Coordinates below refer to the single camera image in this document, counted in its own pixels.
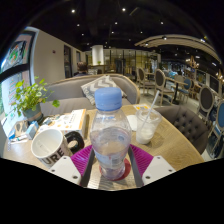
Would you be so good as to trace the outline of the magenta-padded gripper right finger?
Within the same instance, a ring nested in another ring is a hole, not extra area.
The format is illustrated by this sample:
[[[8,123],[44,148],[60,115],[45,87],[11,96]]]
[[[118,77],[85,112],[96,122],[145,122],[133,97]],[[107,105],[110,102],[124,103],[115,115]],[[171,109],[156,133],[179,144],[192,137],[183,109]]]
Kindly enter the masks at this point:
[[[137,187],[143,187],[175,172],[161,156],[152,156],[137,146],[130,145],[128,155]]]

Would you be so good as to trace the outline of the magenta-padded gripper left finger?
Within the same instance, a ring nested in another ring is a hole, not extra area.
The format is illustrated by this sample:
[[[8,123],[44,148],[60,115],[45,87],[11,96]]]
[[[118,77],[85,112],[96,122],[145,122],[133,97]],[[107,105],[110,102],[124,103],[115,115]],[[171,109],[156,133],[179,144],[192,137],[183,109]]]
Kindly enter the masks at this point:
[[[73,156],[61,157],[49,172],[76,185],[86,187],[90,180],[95,153],[92,146],[85,147]]]

